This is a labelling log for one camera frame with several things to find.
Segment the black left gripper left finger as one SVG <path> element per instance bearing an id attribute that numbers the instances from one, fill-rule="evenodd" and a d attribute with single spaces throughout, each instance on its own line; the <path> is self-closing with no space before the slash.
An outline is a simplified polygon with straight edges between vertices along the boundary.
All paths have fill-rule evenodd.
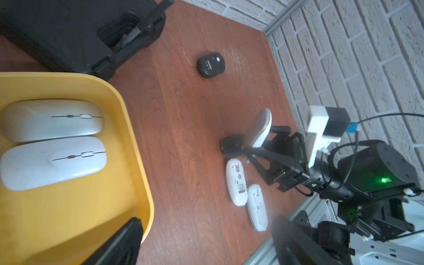
<path id="1" fill-rule="evenodd" d="M 133 217 L 82 264 L 135 265 L 143 234 L 141 220 Z"/>

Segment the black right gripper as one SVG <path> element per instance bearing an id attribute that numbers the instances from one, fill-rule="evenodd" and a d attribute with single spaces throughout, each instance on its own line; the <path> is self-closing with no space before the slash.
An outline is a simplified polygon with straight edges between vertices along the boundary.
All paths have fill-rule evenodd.
<path id="1" fill-rule="evenodd" d="M 322 174 L 311 170 L 308 166 L 303 134 L 292 133 L 289 126 L 271 126 L 269 132 L 274 138 L 265 142 L 265 150 L 246 148 L 243 151 L 265 183 L 278 183 L 278 190 L 281 192 L 296 188 L 298 185 L 303 185 L 314 192 L 323 189 Z M 269 161 L 270 168 L 266 170 L 256 157 Z"/>

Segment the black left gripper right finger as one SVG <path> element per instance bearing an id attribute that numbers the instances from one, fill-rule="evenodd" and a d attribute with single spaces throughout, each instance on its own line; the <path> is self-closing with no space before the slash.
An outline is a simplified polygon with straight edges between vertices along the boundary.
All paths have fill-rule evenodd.
<path id="1" fill-rule="evenodd" d="M 273 221 L 272 238 L 281 265 L 333 265 L 335 259 L 283 215 Z"/>

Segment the silver mouse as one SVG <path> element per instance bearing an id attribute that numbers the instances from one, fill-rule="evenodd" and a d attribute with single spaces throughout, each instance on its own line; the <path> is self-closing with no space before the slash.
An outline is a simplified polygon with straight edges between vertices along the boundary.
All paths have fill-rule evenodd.
<path id="1" fill-rule="evenodd" d="M 17 143 L 94 135 L 103 126 L 101 109 L 83 100 L 26 100 L 1 110 L 2 135 Z"/>

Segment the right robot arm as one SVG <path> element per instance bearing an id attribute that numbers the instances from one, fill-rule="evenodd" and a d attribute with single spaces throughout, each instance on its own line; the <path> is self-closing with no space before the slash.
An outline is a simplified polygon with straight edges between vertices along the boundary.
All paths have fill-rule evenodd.
<path id="1" fill-rule="evenodd" d="M 278 260 L 300 265 L 349 265 L 355 251 L 350 236 L 387 242 L 417 234 L 405 219 L 403 205 L 423 194 L 415 167 L 381 140 L 356 139 L 354 153 L 334 163 L 309 158 L 304 137 L 289 127 L 272 127 L 272 140 L 263 147 L 246 147 L 246 158 L 262 179 L 286 192 L 306 187 L 311 194 L 337 204 L 341 223 L 323 221 L 317 227 L 305 220 L 277 216 L 272 237 Z"/>

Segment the flat black mouse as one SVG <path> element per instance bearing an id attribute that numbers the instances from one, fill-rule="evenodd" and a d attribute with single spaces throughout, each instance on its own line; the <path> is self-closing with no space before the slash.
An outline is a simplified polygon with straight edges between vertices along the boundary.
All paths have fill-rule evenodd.
<path id="1" fill-rule="evenodd" d="M 241 156 L 243 154 L 244 138 L 244 134 L 235 134 L 221 139 L 220 149 L 222 154 L 228 159 Z"/>

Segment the yellow plastic storage box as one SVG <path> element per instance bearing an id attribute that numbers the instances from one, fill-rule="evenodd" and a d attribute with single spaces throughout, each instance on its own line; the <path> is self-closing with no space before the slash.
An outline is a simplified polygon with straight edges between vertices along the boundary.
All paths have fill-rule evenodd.
<path id="1" fill-rule="evenodd" d="M 80 265 L 154 216 L 125 103 L 85 74 L 1 74 L 1 264 Z"/>

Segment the black mouse upside down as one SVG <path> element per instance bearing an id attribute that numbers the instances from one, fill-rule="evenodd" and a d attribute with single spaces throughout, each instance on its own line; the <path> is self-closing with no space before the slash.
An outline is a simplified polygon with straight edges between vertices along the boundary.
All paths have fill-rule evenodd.
<path id="1" fill-rule="evenodd" d="M 213 78 L 225 72 L 225 59 L 218 52 L 209 53 L 197 60 L 197 68 L 202 77 Z"/>

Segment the black plastic tool case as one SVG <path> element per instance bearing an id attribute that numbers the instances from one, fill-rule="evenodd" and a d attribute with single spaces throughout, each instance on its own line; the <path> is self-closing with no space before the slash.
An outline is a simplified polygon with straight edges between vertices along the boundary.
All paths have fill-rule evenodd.
<path id="1" fill-rule="evenodd" d="M 163 32 L 172 1 L 2 1 L 1 34 L 53 72 L 103 80 Z"/>

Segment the aluminium front rail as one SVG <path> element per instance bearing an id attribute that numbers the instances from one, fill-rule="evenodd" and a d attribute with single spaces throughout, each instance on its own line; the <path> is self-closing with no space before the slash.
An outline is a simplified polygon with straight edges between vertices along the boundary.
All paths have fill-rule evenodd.
<path id="1" fill-rule="evenodd" d="M 244 262 L 245 265 L 336 265 L 337 261 L 306 233 L 312 219 L 325 215 L 318 195 L 305 198 L 289 218 L 275 217 L 272 235 Z"/>

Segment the aluminium corner post right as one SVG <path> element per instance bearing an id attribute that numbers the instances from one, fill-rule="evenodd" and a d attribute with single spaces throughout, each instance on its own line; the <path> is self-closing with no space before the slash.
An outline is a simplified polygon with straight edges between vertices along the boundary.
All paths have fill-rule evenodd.
<path id="1" fill-rule="evenodd" d="M 266 37 L 274 33 L 287 19 L 289 19 L 307 0 L 293 0 L 284 7 L 278 15 L 263 29 Z"/>

